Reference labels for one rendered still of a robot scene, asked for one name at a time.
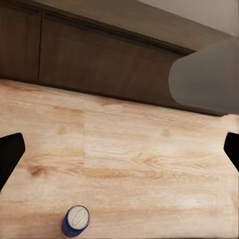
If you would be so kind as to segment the can of soda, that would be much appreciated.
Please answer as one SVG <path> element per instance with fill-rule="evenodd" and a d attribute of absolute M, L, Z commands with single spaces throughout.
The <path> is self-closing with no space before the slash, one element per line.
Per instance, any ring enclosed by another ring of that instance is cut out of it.
<path fill-rule="evenodd" d="M 69 238 L 74 238 L 88 226 L 89 221 L 90 214 L 85 206 L 72 206 L 62 220 L 62 233 Z"/>

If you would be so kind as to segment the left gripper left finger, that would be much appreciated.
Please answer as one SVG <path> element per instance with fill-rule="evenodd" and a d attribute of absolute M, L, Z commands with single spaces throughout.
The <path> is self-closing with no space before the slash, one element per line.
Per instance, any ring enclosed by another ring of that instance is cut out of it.
<path fill-rule="evenodd" d="M 20 132 L 0 138 L 0 191 L 25 152 Z"/>

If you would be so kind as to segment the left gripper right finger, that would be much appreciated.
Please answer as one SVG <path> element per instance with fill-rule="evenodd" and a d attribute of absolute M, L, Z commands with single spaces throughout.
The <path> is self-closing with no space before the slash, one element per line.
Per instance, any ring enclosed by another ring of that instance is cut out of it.
<path fill-rule="evenodd" d="M 239 172 L 239 134 L 227 133 L 224 151 Z"/>

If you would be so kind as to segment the trash can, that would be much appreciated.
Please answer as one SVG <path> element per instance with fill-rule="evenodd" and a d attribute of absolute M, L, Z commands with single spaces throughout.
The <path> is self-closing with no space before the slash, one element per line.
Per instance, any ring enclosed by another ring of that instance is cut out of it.
<path fill-rule="evenodd" d="M 239 35 L 177 60 L 169 89 L 181 105 L 239 115 Z"/>

